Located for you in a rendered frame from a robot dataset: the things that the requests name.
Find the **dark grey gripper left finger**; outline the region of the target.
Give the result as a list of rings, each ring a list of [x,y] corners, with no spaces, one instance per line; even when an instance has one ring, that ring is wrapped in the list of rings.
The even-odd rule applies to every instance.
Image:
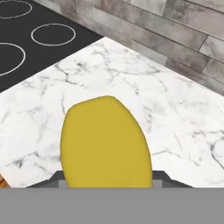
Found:
[[[56,171],[49,179],[30,185],[30,188],[34,187],[63,188],[67,187],[67,182],[65,181],[63,171]]]

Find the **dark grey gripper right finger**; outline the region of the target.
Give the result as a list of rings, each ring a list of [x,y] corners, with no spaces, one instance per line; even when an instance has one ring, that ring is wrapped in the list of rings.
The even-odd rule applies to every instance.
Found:
[[[154,171],[152,173],[153,186],[156,188],[169,188],[169,187],[182,187],[191,188],[190,185],[178,182],[177,180],[171,179],[168,174],[164,171]]]

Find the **yellow mustard bottle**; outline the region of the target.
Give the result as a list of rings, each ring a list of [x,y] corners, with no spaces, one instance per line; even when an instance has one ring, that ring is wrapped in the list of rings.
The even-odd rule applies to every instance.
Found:
[[[151,188],[151,156],[134,116],[116,98],[72,106],[60,140],[67,184],[74,188]]]

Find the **black hob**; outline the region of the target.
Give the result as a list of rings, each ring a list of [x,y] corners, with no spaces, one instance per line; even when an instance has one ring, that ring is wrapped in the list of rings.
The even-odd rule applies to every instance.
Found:
[[[0,0],[0,93],[101,38],[33,0]]]

